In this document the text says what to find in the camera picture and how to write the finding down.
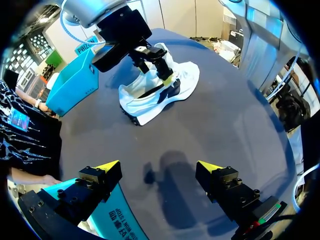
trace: white cable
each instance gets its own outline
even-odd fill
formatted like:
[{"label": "white cable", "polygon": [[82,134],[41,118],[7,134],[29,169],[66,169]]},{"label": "white cable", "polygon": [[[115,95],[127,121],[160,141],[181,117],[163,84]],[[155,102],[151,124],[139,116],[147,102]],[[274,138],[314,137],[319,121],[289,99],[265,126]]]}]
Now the white cable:
[{"label": "white cable", "polygon": [[292,191],[292,203],[293,203],[293,208],[295,210],[296,213],[298,213],[300,211],[300,207],[298,206],[298,203],[296,201],[296,190],[298,187],[298,184],[304,179],[304,177],[306,175],[308,175],[309,173],[311,173],[312,171],[316,170],[319,167],[319,163],[315,166],[313,166],[312,168],[308,169],[306,172],[304,172],[298,179],[298,181],[296,181],[293,191]]},{"label": "white cable", "polygon": [[100,42],[82,41],[82,40],[78,39],[77,37],[75,37],[74,35],[72,35],[72,33],[68,31],[68,29],[67,29],[66,26],[65,26],[64,17],[63,17],[66,2],[67,2],[67,0],[63,0],[63,3],[62,3],[62,5],[61,5],[61,12],[60,12],[60,23],[61,23],[61,26],[62,26],[63,30],[64,30],[71,38],[73,38],[74,40],[76,40],[76,41],[78,41],[78,42],[80,42],[80,43],[82,43],[82,44],[89,44],[89,45],[106,44],[106,41],[100,41]]},{"label": "white cable", "polygon": [[297,54],[296,54],[296,56],[295,56],[295,58],[294,58],[294,61],[293,61],[292,65],[291,65],[290,69],[285,73],[285,75],[284,75],[283,78],[282,78],[282,81],[281,81],[281,82],[278,84],[278,86],[273,90],[273,92],[270,93],[270,95],[266,97],[267,100],[270,100],[271,98],[273,98],[273,97],[281,90],[280,87],[281,87],[282,84],[287,80],[287,77],[289,76],[289,74],[291,73],[291,71],[294,69],[294,66],[295,66],[295,64],[296,64],[296,62],[297,62],[297,60],[298,60],[299,55],[300,55],[300,51],[301,51],[301,49],[302,49],[302,46],[303,46],[303,44],[301,43],[300,48],[299,48],[299,51],[297,52]]}]

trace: white sneaker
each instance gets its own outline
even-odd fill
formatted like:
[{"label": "white sneaker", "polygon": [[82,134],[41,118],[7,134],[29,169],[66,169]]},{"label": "white sneaker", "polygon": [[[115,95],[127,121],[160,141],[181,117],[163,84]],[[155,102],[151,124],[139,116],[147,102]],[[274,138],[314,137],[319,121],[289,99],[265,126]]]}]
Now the white sneaker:
[{"label": "white sneaker", "polygon": [[174,62],[164,43],[157,43],[155,47],[168,51],[163,58],[173,70],[172,83],[164,86],[157,76],[156,67],[146,62],[149,72],[140,73],[130,85],[120,85],[118,89],[122,111],[139,126],[154,119],[166,105],[186,100],[194,92],[199,81],[200,71],[196,64]]}]

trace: person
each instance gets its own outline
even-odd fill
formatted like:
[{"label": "person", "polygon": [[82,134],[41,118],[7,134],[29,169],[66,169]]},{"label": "person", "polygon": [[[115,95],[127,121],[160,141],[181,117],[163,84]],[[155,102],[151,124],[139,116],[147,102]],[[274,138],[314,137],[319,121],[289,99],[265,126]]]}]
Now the person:
[{"label": "person", "polygon": [[62,123],[50,109],[16,87],[18,75],[7,70],[0,80],[0,160],[16,184],[60,183]]}]

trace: shoe sole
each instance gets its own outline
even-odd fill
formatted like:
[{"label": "shoe sole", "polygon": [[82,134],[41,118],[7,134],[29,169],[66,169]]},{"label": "shoe sole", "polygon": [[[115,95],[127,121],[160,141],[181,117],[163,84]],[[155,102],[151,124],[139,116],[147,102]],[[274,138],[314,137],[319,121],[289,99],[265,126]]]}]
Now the shoe sole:
[{"label": "shoe sole", "polygon": [[161,102],[159,105],[157,105],[155,108],[151,109],[150,111],[139,115],[139,116],[133,116],[124,111],[124,109],[120,106],[122,112],[129,117],[131,122],[136,125],[136,126],[144,126],[148,122],[150,122],[152,119],[154,119],[157,115],[159,115],[162,110],[170,103],[173,102],[179,102],[179,101],[184,101],[188,99],[192,93],[195,91],[198,81],[194,84],[194,87],[189,89],[188,91],[184,92],[183,94],[178,94],[176,96],[172,96],[170,98],[166,98],[163,102]]}]

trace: wristwatch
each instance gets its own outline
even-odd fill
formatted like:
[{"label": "wristwatch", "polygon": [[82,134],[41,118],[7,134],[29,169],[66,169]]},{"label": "wristwatch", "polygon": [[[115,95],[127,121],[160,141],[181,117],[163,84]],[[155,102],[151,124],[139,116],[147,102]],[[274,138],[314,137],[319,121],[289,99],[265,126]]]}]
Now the wristwatch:
[{"label": "wristwatch", "polygon": [[42,101],[40,99],[38,99],[36,102],[35,102],[35,107],[38,109],[39,108],[39,104],[41,103]]}]

